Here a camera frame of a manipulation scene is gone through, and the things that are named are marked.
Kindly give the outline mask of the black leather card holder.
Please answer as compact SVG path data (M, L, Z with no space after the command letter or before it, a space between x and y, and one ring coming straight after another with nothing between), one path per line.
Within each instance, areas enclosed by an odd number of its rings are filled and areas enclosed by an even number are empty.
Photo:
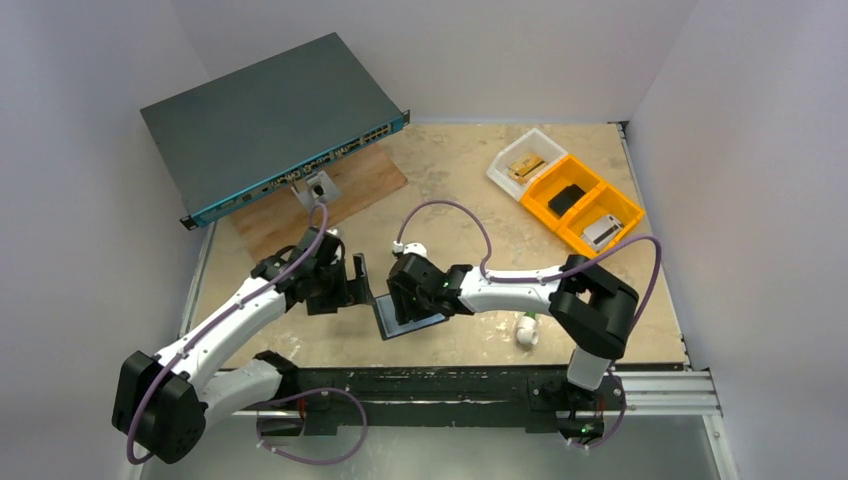
M427 315L419 320L402 320L395 311L389 294L376 297L373 308L378 330L384 341L448 321L447 317L438 313Z

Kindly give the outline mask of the gold striped card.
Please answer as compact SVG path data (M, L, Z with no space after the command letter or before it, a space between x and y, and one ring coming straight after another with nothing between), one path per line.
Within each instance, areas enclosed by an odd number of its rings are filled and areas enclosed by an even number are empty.
M511 163L507 171L512 177L523 179L531 176L535 170L544 164L545 160L541 156L533 152L526 152Z

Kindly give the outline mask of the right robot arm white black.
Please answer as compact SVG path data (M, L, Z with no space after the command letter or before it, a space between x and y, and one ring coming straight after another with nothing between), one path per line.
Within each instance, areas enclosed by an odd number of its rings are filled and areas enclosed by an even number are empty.
M484 272L471 265L442 271L408 252L397 258L387 286L400 325L490 311L552 317L575 343L561 392L576 407L599 396L607 370L624 356L639 303L635 289L578 254L536 271Z

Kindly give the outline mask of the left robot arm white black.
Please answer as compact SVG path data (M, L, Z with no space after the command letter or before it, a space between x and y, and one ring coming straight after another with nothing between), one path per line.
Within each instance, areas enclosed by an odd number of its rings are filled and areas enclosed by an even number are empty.
M345 247L336 235L311 227L297 245L259 262L227 303L198 327L154 355L131 354L121 365L111 423L126 436L132 465L153 457L173 464L198 443L207 427L246 407L284 409L333 386L305 389L299 368L272 352L246 366L219 370L267 324L303 303L310 315L372 303L365 257L346 274Z

